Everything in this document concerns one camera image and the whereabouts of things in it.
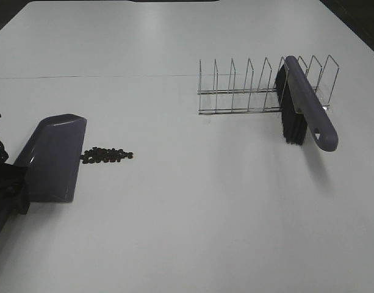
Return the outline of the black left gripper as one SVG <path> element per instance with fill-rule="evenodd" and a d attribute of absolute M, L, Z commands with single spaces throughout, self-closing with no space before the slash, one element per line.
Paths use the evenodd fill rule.
<path fill-rule="evenodd" d="M 14 206 L 19 214 L 26 215 L 30 206 L 26 168 L 10 164 L 0 165 L 0 193 L 13 191 Z"/>

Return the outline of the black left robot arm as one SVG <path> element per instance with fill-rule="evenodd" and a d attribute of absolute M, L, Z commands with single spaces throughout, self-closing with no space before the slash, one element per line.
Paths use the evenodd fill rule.
<path fill-rule="evenodd" d="M 0 212 L 3 208 L 11 208 L 25 215 L 30 206 L 27 167 L 8 164 L 8 158 L 4 144 L 0 141 Z"/>

